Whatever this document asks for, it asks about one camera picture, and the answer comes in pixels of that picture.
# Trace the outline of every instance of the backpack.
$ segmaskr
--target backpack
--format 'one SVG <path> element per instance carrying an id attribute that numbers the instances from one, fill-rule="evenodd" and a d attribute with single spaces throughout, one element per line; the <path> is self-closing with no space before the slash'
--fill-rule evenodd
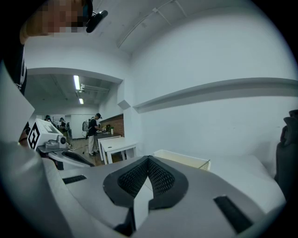
<path id="1" fill-rule="evenodd" d="M 84 132 L 89 131 L 89 122 L 90 122 L 90 119 L 85 120 L 85 121 L 83 122 L 82 130 L 83 130 Z"/>
<path id="2" fill-rule="evenodd" d="M 67 129 L 68 131 L 70 131 L 70 125 L 69 125 L 69 122 L 66 123 L 66 128 L 65 128 L 65 129 Z"/>

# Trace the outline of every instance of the white box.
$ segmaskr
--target white box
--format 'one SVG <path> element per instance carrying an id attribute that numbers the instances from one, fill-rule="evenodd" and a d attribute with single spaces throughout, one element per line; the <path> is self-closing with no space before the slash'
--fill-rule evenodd
<path id="1" fill-rule="evenodd" d="M 211 161 L 207 159 L 200 159 L 195 157 L 190 157 L 182 154 L 177 154 L 171 151 L 159 150 L 153 153 L 153 156 L 160 157 L 163 159 L 173 160 L 175 162 L 188 165 L 194 168 L 200 168 L 206 171 L 210 170 Z"/>
<path id="2" fill-rule="evenodd" d="M 35 119 L 35 123 L 28 135 L 27 142 L 29 147 L 36 150 L 38 146 L 44 145 L 49 140 L 57 140 L 59 135 L 63 136 L 52 123 L 41 119 Z"/>

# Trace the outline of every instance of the white table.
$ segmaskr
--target white table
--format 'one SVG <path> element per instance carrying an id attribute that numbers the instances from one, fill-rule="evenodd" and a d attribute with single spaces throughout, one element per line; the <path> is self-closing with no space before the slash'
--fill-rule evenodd
<path id="1" fill-rule="evenodd" d="M 112 137 L 107 137 L 107 138 L 98 138 L 97 139 L 97 143 L 98 143 L 98 150 L 99 150 L 99 153 L 101 155 L 101 160 L 103 161 L 103 156 L 102 156 L 102 146 L 101 146 L 101 140 L 104 140 L 104 139 L 113 139 L 113 138 L 118 138 L 118 137 L 121 137 L 121 135 L 115 135 L 115 136 L 112 136 Z"/>
<path id="2" fill-rule="evenodd" d="M 136 156 L 135 149 L 137 142 L 128 140 L 125 137 L 101 140 L 100 144 L 102 146 L 102 155 L 105 165 L 107 164 L 106 153 L 109 164 L 113 163 L 111 156 L 113 153 L 121 152 L 122 159 L 125 160 L 124 151 L 134 149 L 134 157 Z"/>

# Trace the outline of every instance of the wooden floor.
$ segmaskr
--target wooden floor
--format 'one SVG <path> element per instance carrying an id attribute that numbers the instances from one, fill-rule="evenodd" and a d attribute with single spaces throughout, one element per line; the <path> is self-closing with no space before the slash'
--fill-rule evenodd
<path id="1" fill-rule="evenodd" d="M 84 157 L 87 161 L 94 164 L 95 166 L 104 165 L 104 161 L 101 160 L 100 153 L 94 154 L 94 156 L 90 156 L 88 153 L 88 139 L 76 139 L 71 142 L 72 147 L 70 148 L 77 154 Z M 112 154 L 113 163 L 122 161 L 121 153 Z"/>

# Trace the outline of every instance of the black mesh pad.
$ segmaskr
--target black mesh pad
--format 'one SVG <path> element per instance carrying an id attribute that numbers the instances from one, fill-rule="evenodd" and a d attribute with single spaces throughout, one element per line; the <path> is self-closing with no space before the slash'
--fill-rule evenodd
<path id="1" fill-rule="evenodd" d="M 103 182 L 103 189 L 115 205 L 132 208 L 134 198 L 147 177 L 152 183 L 154 196 L 149 201 L 150 210 L 174 206 L 188 189 L 184 174 L 153 156 L 144 156 L 109 174 Z"/>
<path id="2" fill-rule="evenodd" d="M 118 185 L 134 198 L 143 186 L 148 172 L 148 160 L 143 161 L 118 178 Z"/>
<path id="3" fill-rule="evenodd" d="M 175 178 L 152 160 L 148 159 L 147 162 L 149 168 L 148 177 L 152 184 L 153 196 L 156 197 L 169 190 L 174 185 Z"/>

